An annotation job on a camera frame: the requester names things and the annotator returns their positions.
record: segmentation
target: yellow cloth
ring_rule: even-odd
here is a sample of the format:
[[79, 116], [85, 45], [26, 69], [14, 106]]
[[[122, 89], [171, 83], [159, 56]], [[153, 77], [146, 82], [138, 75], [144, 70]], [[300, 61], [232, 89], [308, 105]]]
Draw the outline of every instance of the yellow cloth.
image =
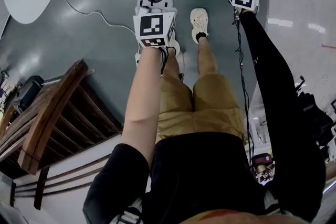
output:
[[220, 132], [245, 142], [240, 108], [227, 78], [209, 74], [194, 85], [194, 96], [179, 79], [163, 74], [156, 142], [181, 134]]

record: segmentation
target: person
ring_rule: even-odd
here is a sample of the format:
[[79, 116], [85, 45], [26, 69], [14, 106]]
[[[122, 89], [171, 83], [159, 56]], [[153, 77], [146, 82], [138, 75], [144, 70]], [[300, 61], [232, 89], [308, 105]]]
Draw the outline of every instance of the person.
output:
[[88, 223], [305, 223], [316, 216], [324, 161], [305, 126], [292, 74], [255, 13], [238, 12], [264, 101], [275, 178], [262, 186], [250, 172], [240, 109], [218, 74], [207, 12], [197, 8], [191, 23], [200, 78], [193, 93], [178, 76], [179, 49], [168, 48], [162, 78], [160, 51], [143, 49], [121, 141], [83, 206]]

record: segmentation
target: gray floor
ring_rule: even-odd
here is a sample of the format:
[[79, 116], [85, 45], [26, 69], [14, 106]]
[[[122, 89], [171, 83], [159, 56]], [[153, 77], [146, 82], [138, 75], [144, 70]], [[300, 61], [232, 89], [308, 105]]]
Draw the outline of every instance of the gray floor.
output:
[[[82, 12], [101, 11], [112, 24], [133, 28], [137, 0], [68, 0]], [[240, 105], [243, 95], [238, 66], [237, 33], [232, 25], [233, 8], [227, 0], [174, 0], [178, 10], [176, 39], [184, 51], [185, 83], [192, 87], [197, 79], [197, 46], [191, 37], [190, 11], [204, 7], [209, 14], [209, 41], [218, 60], [220, 73], [229, 77]], [[265, 25], [268, 0], [260, 0], [258, 18]], [[38, 74], [44, 79], [63, 74], [77, 59], [84, 58], [96, 73], [90, 83], [120, 121], [135, 72], [137, 51], [134, 36], [126, 29], [106, 25], [97, 14], [83, 16], [71, 10], [64, 0], [52, 0], [33, 23], [14, 20], [0, 42], [0, 67], [7, 69], [11, 82], [24, 81]], [[247, 41], [244, 75], [250, 96], [256, 85]]]

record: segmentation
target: black shirt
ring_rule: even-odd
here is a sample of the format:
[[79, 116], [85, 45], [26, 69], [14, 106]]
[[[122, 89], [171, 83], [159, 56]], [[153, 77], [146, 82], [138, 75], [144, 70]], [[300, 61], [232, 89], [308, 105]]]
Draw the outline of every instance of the black shirt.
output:
[[[145, 194], [149, 172], [151, 191]], [[263, 215], [264, 193], [249, 171], [240, 138], [184, 134], [156, 144], [151, 171], [135, 148], [117, 145], [95, 177], [83, 211], [89, 223], [109, 223], [142, 197], [145, 224], [180, 223], [215, 209]]]

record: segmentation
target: white cable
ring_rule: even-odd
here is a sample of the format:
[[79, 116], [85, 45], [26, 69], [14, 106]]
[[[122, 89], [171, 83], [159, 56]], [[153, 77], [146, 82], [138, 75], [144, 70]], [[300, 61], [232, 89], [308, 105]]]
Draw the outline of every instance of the white cable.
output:
[[[96, 11], [96, 10], [95, 10], [94, 12], [90, 12], [90, 13], [80, 12], [79, 10], [75, 9], [75, 8], [68, 2], [68, 0], [65, 0], [65, 2], [68, 4], [68, 6], [69, 6], [70, 8], [72, 8], [74, 11], [76, 11], [76, 12], [78, 12], [78, 13], [80, 13], [80, 14], [83, 14], [83, 15], [85, 15], [85, 16], [89, 16], [89, 15], [91, 15], [91, 14], [93, 14], [93, 13], [97, 13], [97, 14], [99, 14], [99, 15], [103, 18], [104, 22], [105, 22], [107, 25], [109, 25], [109, 26], [111, 26], [111, 27], [123, 27], [123, 28], [126, 28], [127, 30], [131, 31], [131, 32], [134, 34], [134, 36], [135, 36], [135, 32], [134, 32], [131, 28], [129, 28], [129, 27], [125, 26], [125, 25], [112, 25], [112, 24], [110, 24], [110, 23], [105, 19], [104, 15], [102, 15], [100, 12], [98, 12], [98, 11]], [[139, 42], [138, 42], [138, 53], [140, 53], [140, 44], [139, 44]]]

